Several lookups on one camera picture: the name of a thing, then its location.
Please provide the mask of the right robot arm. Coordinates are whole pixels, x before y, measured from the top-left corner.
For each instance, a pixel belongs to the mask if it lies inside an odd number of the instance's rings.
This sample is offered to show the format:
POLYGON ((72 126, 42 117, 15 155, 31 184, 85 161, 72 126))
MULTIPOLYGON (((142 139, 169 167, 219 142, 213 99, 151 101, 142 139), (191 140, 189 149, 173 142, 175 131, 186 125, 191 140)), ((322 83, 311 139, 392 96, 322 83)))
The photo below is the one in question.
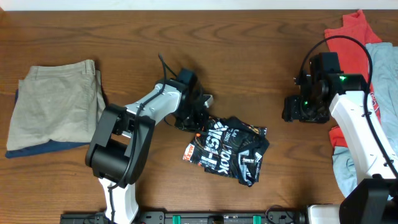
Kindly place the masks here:
POLYGON ((390 147, 362 75, 321 72, 295 78, 300 94, 284 101, 282 117, 341 128, 357 186, 339 205, 311 205, 307 223, 397 223, 397 154, 390 147))

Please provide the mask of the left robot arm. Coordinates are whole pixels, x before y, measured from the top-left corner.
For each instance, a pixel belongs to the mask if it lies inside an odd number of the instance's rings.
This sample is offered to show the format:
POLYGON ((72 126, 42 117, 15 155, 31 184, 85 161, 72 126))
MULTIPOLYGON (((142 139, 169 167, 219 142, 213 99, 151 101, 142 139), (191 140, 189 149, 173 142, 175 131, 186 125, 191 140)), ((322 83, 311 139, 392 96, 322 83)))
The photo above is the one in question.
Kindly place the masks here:
POLYGON ((184 131, 198 131, 208 118, 213 96, 199 82, 158 80, 153 90, 126 106, 108 105, 85 157, 103 187, 109 223, 133 223, 139 206, 135 183, 144 170, 155 127, 168 115, 184 131))

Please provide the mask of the black orange patterned jersey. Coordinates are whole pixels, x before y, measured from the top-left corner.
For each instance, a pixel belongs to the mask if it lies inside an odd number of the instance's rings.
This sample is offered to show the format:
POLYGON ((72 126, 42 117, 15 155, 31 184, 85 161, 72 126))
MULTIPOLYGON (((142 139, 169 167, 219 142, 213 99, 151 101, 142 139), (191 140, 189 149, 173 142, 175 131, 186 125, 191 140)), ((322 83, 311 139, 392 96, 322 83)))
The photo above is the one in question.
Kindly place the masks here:
POLYGON ((259 181, 269 147, 266 134, 266 127, 244 123, 235 116, 210 118, 188 144, 182 159, 251 187, 259 181))

